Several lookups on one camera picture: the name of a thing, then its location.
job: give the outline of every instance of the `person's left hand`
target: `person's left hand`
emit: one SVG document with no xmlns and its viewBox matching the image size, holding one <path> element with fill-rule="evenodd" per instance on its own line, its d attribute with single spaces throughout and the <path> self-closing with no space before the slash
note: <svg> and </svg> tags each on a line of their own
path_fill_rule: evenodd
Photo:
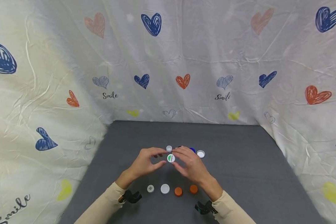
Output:
<svg viewBox="0 0 336 224">
<path fill-rule="evenodd" d="M 162 148 L 152 147 L 148 149 L 141 149 L 136 160 L 133 161 L 132 165 L 121 174 L 121 176 L 116 180 L 116 184 L 122 189 L 127 189 L 134 180 L 154 172 L 155 170 L 163 167 L 166 163 L 166 161 L 163 160 L 159 163 L 152 164 L 152 156 L 167 153 L 168 152 Z"/>
</svg>

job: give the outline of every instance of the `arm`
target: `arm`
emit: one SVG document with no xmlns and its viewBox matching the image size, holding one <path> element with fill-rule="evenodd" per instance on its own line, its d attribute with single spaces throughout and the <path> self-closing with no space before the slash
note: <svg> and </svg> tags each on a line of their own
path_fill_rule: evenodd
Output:
<svg viewBox="0 0 336 224">
<path fill-rule="evenodd" d="M 126 189 L 139 177 L 152 173 L 161 168 L 166 161 L 152 164 L 151 157 L 165 154 L 161 148 L 142 149 L 132 165 L 119 176 L 88 209 L 77 219 L 74 224 L 106 224 L 109 218 L 120 209 L 124 203 L 119 203 Z"/>
<path fill-rule="evenodd" d="M 198 184 L 208 195 L 212 206 L 217 210 L 215 219 L 220 224 L 255 224 L 253 219 L 231 198 L 219 185 L 218 181 L 209 174 L 205 165 L 191 149 L 179 147 L 173 150 L 173 155 L 185 163 L 185 168 L 178 163 L 172 165 L 184 177 Z"/>
</svg>

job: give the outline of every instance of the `hand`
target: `hand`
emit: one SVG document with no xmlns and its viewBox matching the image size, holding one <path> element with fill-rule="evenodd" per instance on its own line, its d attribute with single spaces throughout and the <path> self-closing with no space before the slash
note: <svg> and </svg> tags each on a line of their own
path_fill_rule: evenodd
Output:
<svg viewBox="0 0 336 224">
<path fill-rule="evenodd" d="M 200 185 L 204 182 L 204 180 L 210 177 L 210 174 L 202 160 L 190 148 L 181 146 L 173 149 L 172 154 L 185 163 L 185 168 L 181 167 L 176 162 L 173 162 L 172 165 L 176 170 L 178 170 L 178 172 L 192 182 Z"/>
<path fill-rule="evenodd" d="M 152 164 L 151 157 L 166 153 L 168 153 L 166 150 L 155 147 L 141 149 L 139 155 L 135 161 L 133 161 L 132 165 L 127 170 L 123 171 L 120 177 L 116 180 L 116 184 L 122 189 L 127 189 L 134 180 L 163 167 L 163 165 L 166 163 L 165 160 L 156 164 Z"/>
<path fill-rule="evenodd" d="M 185 168 L 178 163 L 173 162 L 172 165 L 184 177 L 187 177 L 192 182 L 198 184 L 209 198 L 214 202 L 218 200 L 222 194 L 223 189 L 218 181 L 209 174 L 202 160 L 190 148 L 181 146 L 173 149 L 173 155 L 185 163 Z"/>
</svg>

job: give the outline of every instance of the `beige sleeve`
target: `beige sleeve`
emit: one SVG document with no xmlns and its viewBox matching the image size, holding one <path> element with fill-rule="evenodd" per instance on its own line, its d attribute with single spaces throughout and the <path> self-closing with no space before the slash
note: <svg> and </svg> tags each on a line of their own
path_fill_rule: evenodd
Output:
<svg viewBox="0 0 336 224">
<path fill-rule="evenodd" d="M 256 224 L 225 191 L 212 206 L 218 212 L 214 217 L 220 224 Z"/>
<path fill-rule="evenodd" d="M 113 182 L 74 224 L 107 224 L 112 214 L 123 206 L 124 203 L 119 203 L 118 199 L 125 192 L 116 182 Z"/>
</svg>

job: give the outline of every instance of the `black clip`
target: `black clip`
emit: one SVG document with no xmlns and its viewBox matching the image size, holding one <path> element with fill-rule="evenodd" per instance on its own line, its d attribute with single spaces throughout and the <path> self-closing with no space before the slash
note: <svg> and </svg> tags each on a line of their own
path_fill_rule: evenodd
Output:
<svg viewBox="0 0 336 224">
<path fill-rule="evenodd" d="M 139 201 L 142 198 L 142 195 L 139 193 L 139 191 L 135 192 L 134 194 L 132 194 L 132 192 L 130 190 L 127 190 L 124 195 L 122 196 L 124 201 L 128 201 L 129 203 L 137 203 L 137 201 Z"/>
<path fill-rule="evenodd" d="M 212 206 L 211 201 L 207 201 L 205 205 L 203 205 L 200 201 L 196 203 L 194 206 L 195 210 L 197 210 L 201 215 L 206 215 L 209 212 L 212 212 L 213 214 L 217 214 L 217 210 L 215 210 Z"/>
</svg>

